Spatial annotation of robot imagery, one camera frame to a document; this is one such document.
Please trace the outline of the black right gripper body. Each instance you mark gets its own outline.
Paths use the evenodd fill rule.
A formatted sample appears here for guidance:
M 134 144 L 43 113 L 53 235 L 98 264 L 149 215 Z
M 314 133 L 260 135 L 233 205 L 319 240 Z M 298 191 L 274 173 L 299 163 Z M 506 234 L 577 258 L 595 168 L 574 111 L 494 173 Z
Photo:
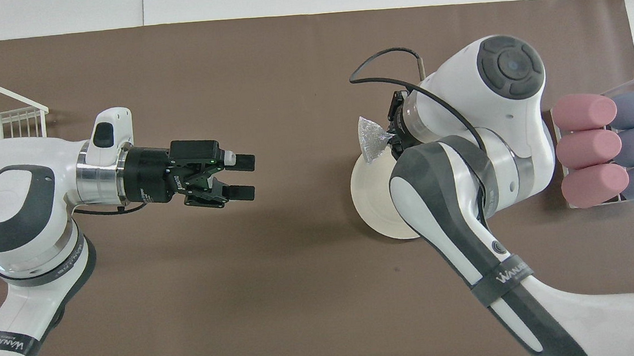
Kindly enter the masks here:
M 403 151 L 412 147 L 412 135 L 407 131 L 403 121 L 404 101 L 408 96 L 408 91 L 395 91 L 391 98 L 388 111 L 388 133 L 393 134 L 389 139 L 389 146 L 392 156 L 398 160 Z

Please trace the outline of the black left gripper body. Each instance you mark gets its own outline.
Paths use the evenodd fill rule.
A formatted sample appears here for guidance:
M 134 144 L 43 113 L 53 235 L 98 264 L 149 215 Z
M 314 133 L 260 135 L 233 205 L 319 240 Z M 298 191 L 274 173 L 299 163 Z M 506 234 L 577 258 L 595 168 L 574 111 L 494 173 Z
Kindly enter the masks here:
M 178 192 L 190 206 L 223 207 L 224 183 L 212 176 L 223 170 L 224 152 L 214 140 L 172 141 L 170 148 L 131 148 L 124 164 L 127 200 L 167 203 Z

